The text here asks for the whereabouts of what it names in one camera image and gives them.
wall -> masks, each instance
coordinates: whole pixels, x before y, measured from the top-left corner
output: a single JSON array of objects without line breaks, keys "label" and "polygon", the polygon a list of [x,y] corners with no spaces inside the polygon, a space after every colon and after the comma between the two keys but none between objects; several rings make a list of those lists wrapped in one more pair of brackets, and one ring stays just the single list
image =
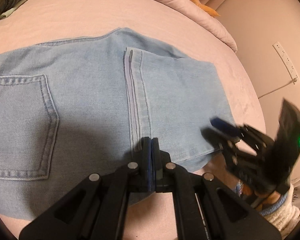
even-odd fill
[{"label": "wall", "polygon": [[[219,21],[238,45],[237,56],[258,97],[291,78],[272,44],[279,41],[300,76],[300,3],[298,0],[226,0],[217,9]],[[267,134],[275,137],[282,98],[300,109],[300,83],[261,98]],[[292,177],[300,176],[300,159]]]}]

bed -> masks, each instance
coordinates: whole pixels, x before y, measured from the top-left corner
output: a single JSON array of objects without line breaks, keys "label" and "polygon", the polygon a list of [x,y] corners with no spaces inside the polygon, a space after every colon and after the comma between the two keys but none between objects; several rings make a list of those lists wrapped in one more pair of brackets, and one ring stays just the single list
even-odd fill
[{"label": "bed", "polygon": [[[212,62],[235,122],[266,132],[255,90],[235,55],[234,39],[218,20],[189,0],[28,0],[0,20],[0,54],[51,40],[98,37],[119,27],[164,41],[194,59]],[[197,173],[213,171],[233,187],[236,180],[226,176],[223,167],[218,155]],[[16,236],[29,222],[1,218]],[[129,208],[124,239],[176,236],[171,195],[153,194]]]}]

light blue denim jeans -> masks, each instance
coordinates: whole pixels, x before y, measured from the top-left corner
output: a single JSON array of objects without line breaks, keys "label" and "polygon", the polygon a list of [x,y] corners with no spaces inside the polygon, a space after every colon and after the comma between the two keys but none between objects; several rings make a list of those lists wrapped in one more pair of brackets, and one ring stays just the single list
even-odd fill
[{"label": "light blue denim jeans", "polygon": [[201,135],[215,116],[233,123],[214,65],[127,28],[1,54],[0,213],[35,218],[144,136],[198,170],[217,150]]}]

metal rivet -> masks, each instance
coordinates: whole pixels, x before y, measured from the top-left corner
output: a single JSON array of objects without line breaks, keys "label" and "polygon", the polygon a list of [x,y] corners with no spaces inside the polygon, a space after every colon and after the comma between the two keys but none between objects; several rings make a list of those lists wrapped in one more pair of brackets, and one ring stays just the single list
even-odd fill
[{"label": "metal rivet", "polygon": [[167,163],[166,164],[166,168],[168,170],[173,170],[176,167],[176,165],[174,163]]},{"label": "metal rivet", "polygon": [[238,164],[238,160],[235,156],[232,156],[232,161],[233,161],[234,165]]},{"label": "metal rivet", "polygon": [[99,174],[97,174],[97,173],[92,173],[92,174],[90,174],[89,179],[90,179],[91,181],[97,181],[97,180],[100,179],[100,176],[99,176]]},{"label": "metal rivet", "polygon": [[203,175],[203,177],[204,177],[204,179],[205,180],[210,180],[210,181],[212,181],[213,179],[214,179],[214,176],[213,176],[213,174],[212,173],[205,173],[204,175]]},{"label": "metal rivet", "polygon": [[136,168],[138,168],[138,163],[130,162],[130,163],[128,163],[128,168],[129,169],[136,169]]}]

white power strip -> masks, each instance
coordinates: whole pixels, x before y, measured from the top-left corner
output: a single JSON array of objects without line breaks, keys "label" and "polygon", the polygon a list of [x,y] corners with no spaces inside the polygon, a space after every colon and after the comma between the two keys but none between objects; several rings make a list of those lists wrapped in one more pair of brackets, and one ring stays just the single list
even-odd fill
[{"label": "white power strip", "polygon": [[274,49],[277,51],[277,53],[279,54],[280,58],[282,59],[284,65],[286,66],[291,79],[294,80],[294,78],[297,78],[297,81],[294,81],[293,83],[300,83],[300,77],[296,71],[296,68],[294,67],[291,59],[289,58],[288,54],[286,53],[286,51],[284,50],[284,48],[282,47],[282,45],[279,42],[276,42],[275,44],[273,44]]}]

